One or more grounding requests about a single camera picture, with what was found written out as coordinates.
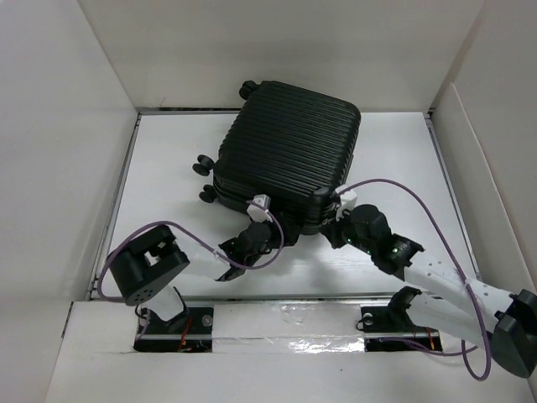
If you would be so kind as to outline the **black hard-shell suitcase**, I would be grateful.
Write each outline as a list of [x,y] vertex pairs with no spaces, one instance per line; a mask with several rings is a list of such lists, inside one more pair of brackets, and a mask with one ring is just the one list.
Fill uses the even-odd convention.
[[362,115],[340,98],[281,81],[245,81],[244,104],[216,159],[199,155],[192,169],[211,176],[199,198],[245,212],[264,194],[270,210],[304,235],[315,235],[336,209],[331,192],[347,181]]

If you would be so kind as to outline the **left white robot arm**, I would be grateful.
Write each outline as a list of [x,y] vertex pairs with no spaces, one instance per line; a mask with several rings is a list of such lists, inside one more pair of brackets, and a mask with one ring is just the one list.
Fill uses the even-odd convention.
[[174,228],[229,265],[220,282],[269,266],[283,248],[296,244],[301,232],[285,215],[264,212],[217,249],[171,221],[152,222],[127,237],[107,256],[96,292],[103,300],[143,308],[146,326],[158,320],[172,333],[181,331],[189,320],[182,295],[171,285],[190,264],[176,242]]

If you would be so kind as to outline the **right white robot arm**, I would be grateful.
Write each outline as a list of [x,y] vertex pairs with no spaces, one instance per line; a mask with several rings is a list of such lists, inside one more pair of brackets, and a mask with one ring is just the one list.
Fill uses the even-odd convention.
[[392,327],[432,327],[484,349],[510,374],[536,369],[536,295],[487,285],[460,273],[415,241],[395,234],[373,205],[344,212],[321,227],[334,249],[353,246],[405,287],[389,303]]

